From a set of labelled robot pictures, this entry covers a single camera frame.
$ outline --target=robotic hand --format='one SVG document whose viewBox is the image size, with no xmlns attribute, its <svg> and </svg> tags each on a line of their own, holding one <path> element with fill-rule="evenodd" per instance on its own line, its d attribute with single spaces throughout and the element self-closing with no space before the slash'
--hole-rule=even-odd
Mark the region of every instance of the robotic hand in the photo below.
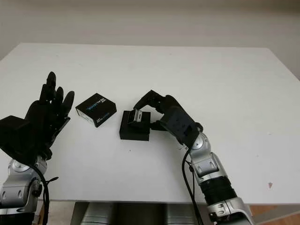
<svg viewBox="0 0 300 225">
<path fill-rule="evenodd" d="M 254 225 L 250 210 L 242 199 L 237 197 L 220 160 L 210 151 L 210 142 L 203 133 L 203 127 L 194 122 L 170 95 L 163 97 L 151 90 L 141 98 L 134 109 L 139 111 L 146 105 L 163 114 L 151 128 L 170 132 L 187 150 L 182 160 L 182 173 L 192 198 L 198 224 L 203 222 L 185 175 L 188 155 L 191 157 L 190 170 L 205 196 L 211 221 L 217 224 Z"/>
<path fill-rule="evenodd" d="M 49 193 L 44 179 L 50 147 L 69 122 L 74 92 L 63 101 L 63 89 L 55 90 L 56 76 L 51 72 L 39 100 L 33 102 L 25 119 L 8 116 L 0 120 L 0 149 L 11 158 L 8 178 L 0 191 L 0 225 L 30 224 L 44 186 L 44 220 L 47 224 Z"/>
</svg>

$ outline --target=black box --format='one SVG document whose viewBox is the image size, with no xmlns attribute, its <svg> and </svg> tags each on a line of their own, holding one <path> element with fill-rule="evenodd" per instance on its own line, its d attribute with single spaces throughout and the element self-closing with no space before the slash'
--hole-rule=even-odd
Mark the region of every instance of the black box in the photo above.
<svg viewBox="0 0 300 225">
<path fill-rule="evenodd" d="M 99 127 L 117 112 L 116 104 L 98 93 L 76 106 L 76 110 L 78 115 L 93 123 L 95 127 Z"/>
<path fill-rule="evenodd" d="M 124 111 L 121 127 L 120 138 L 123 140 L 149 141 L 150 133 L 150 112 L 142 113 L 142 122 L 145 126 L 133 127 L 128 124 L 129 113 L 131 111 Z"/>
</svg>

